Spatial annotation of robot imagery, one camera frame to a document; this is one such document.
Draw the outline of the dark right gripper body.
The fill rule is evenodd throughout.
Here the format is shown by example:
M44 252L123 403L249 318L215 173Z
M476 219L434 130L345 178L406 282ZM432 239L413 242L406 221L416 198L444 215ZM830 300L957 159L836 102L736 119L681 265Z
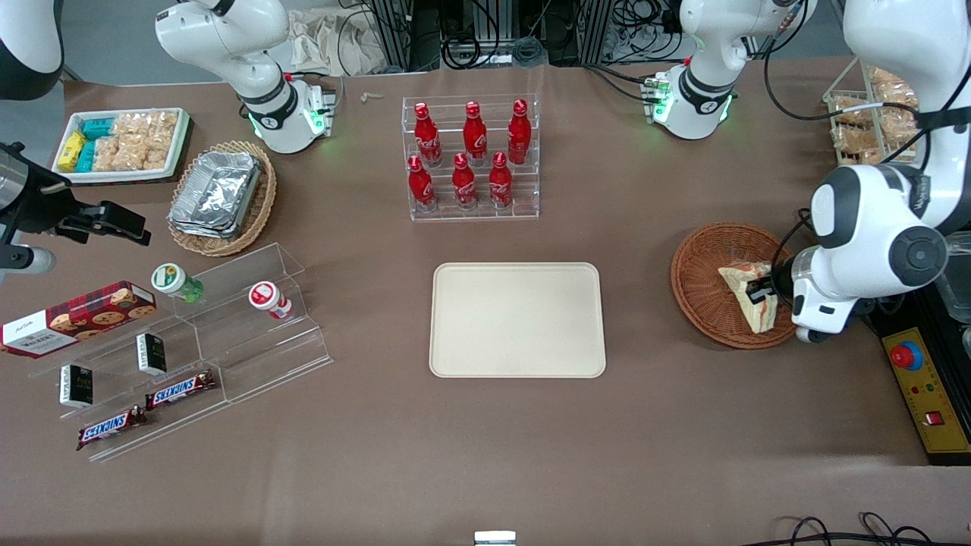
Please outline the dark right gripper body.
M31 162L2 162L2 227L11 233L49 233L86 244L86 232L62 225L69 218L80 217L86 204L76 200L67 187L50 194L41 191L59 183L57 177L49 177Z

